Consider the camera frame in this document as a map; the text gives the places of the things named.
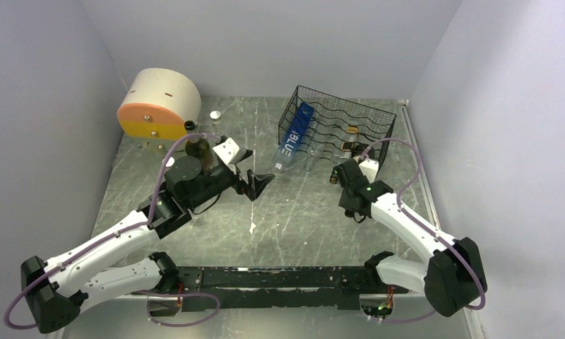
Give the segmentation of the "clear bottle silver cap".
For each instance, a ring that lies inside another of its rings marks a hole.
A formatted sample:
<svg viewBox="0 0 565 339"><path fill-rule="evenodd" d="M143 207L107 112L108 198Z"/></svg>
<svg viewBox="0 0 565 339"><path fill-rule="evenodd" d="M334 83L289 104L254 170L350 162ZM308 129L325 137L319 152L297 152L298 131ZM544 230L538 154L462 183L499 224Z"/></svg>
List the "clear bottle silver cap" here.
<svg viewBox="0 0 565 339"><path fill-rule="evenodd" d="M214 110L209 114L210 120L212 124L218 125L222 121L222 112L218 110Z"/></svg>

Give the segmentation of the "dark bottle black neck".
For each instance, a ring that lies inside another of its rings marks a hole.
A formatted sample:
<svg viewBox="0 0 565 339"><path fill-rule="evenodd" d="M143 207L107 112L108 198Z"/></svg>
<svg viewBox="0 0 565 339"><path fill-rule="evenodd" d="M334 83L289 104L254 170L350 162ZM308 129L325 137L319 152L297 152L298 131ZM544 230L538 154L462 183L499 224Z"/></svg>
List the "dark bottle black neck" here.
<svg viewBox="0 0 565 339"><path fill-rule="evenodd" d="M202 171L208 172L214 163L214 157L209 142L200 134L194 121L185 121L184 128L187 135L194 135L189 137L186 141L184 146L185 153L188 156L198 159L201 163Z"/></svg>

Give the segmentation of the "blue square bottle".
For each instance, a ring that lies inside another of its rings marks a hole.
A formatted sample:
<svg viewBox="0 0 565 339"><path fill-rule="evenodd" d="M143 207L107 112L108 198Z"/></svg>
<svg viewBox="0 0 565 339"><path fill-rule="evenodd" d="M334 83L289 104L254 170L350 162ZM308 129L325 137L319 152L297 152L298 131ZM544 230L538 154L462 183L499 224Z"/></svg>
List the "blue square bottle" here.
<svg viewBox="0 0 565 339"><path fill-rule="evenodd" d="M290 165L307 132L313 114L314 108L305 102L301 102L273 157L274 168L283 171Z"/></svg>

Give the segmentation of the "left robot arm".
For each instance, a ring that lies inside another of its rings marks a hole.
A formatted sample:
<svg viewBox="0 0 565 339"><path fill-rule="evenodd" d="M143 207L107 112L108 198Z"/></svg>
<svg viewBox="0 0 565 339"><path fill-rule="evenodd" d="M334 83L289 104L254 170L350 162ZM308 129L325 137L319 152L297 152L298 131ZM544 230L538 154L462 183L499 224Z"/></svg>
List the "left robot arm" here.
<svg viewBox="0 0 565 339"><path fill-rule="evenodd" d="M272 174L242 174L238 163L251 150L216 146L217 165L203 169L198 158L167 158L157 186L147 201L116 225L86 243L48 259L32 256L21 264L21 293L43 334L69 325L79 314L121 295L137 291L167 294L179 284L179 271L165 253L133 265L115 263L131 252L157 242L191 220L191 212L223 191L256 200Z"/></svg>

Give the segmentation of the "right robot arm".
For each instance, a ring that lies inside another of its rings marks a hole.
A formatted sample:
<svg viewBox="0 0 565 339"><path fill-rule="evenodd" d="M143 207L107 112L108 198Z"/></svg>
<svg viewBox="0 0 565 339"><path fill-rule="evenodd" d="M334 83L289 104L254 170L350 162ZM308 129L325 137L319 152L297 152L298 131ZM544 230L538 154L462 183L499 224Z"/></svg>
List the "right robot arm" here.
<svg viewBox="0 0 565 339"><path fill-rule="evenodd" d="M382 292L394 285L423 294L445 317L472 307L476 300L484 303L488 286L478 245L468 237L456 239L416 214L389 185L376 179L378 166L375 160L348 160L333 168L342 188L339 206L349 218L370 218L390 229L420 261L378 256L364 274L366 287Z"/></svg>

